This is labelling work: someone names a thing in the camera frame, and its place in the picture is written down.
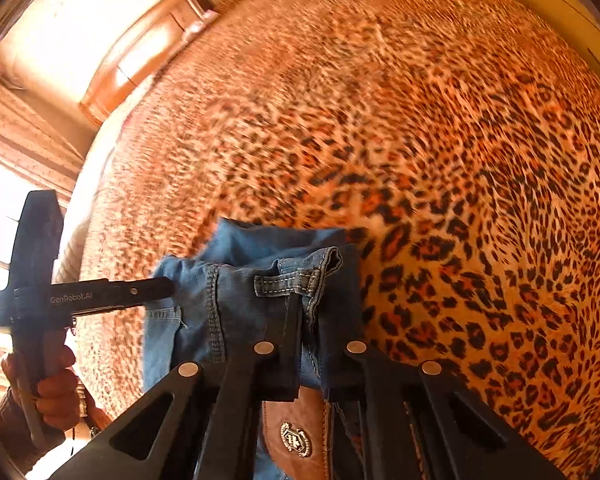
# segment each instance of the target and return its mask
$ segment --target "silver screw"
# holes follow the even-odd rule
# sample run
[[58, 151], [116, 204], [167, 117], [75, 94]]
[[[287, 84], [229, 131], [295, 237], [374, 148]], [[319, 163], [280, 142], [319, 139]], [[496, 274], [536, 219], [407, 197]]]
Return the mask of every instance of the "silver screw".
[[366, 344], [362, 341], [349, 341], [347, 350], [352, 354], [363, 354], [366, 352]]
[[199, 370], [195, 363], [183, 363], [178, 367], [178, 373], [183, 377], [193, 377]]
[[270, 343], [269, 341], [260, 341], [253, 347], [253, 351], [260, 355], [269, 355], [273, 352], [273, 349], [273, 343]]
[[422, 371], [427, 375], [439, 375], [442, 371], [442, 366], [435, 361], [424, 361], [422, 363]]

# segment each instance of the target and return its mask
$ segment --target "human hand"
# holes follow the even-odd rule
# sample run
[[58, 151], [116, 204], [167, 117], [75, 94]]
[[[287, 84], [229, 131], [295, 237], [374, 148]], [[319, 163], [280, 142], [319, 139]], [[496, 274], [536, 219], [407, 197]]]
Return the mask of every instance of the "human hand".
[[[7, 354], [0, 364], [11, 384], [13, 399], [20, 404], [16, 384], [18, 370], [23, 366], [22, 360], [17, 354]], [[36, 399], [36, 408], [43, 415], [44, 421], [58, 430], [70, 430], [80, 422], [80, 398], [76, 391], [78, 377], [68, 369], [74, 364], [74, 353], [68, 346], [63, 346], [58, 353], [58, 368], [63, 369], [38, 383], [39, 397]]]

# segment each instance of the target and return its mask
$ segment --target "jeans pocket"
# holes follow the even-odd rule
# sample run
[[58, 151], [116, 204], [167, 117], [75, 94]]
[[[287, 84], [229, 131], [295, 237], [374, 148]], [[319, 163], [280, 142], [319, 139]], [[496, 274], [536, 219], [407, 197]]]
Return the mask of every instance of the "jeans pocket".
[[144, 314], [144, 390], [149, 390], [171, 370], [176, 332], [182, 324], [182, 310], [147, 309]]

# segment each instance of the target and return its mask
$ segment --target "brown sleeve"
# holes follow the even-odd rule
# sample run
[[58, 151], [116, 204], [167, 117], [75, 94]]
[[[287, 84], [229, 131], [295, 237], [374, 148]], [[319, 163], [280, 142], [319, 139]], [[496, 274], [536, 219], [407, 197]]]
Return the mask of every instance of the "brown sleeve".
[[24, 413], [13, 399], [11, 389], [7, 390], [0, 400], [0, 442], [23, 474], [29, 472], [40, 458], [63, 441], [64, 435], [62, 440], [54, 442], [49, 449], [41, 450], [34, 446]]

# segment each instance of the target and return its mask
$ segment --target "brown leather patch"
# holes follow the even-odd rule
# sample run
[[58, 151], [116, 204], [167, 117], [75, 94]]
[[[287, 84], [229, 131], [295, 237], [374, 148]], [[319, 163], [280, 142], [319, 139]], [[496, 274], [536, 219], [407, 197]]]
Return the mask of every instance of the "brown leather patch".
[[273, 462], [291, 478], [329, 480], [331, 407], [319, 390], [300, 386], [294, 402], [263, 402], [262, 433]]

